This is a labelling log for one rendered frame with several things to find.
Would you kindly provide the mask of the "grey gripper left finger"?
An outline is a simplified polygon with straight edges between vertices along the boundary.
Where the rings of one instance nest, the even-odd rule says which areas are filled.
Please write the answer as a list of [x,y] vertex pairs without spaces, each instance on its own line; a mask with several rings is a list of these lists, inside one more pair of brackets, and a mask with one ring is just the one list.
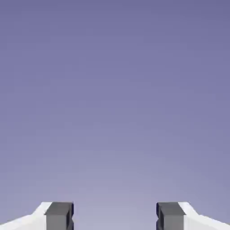
[[74,230],[73,202],[42,202],[29,215],[0,224],[0,230]]

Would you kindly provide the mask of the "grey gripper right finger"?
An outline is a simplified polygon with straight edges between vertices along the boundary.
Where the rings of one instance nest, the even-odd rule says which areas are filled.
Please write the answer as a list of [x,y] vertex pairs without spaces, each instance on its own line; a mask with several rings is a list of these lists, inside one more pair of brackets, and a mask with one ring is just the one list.
[[230,230],[230,224],[198,214],[189,202],[158,202],[156,215],[156,230]]

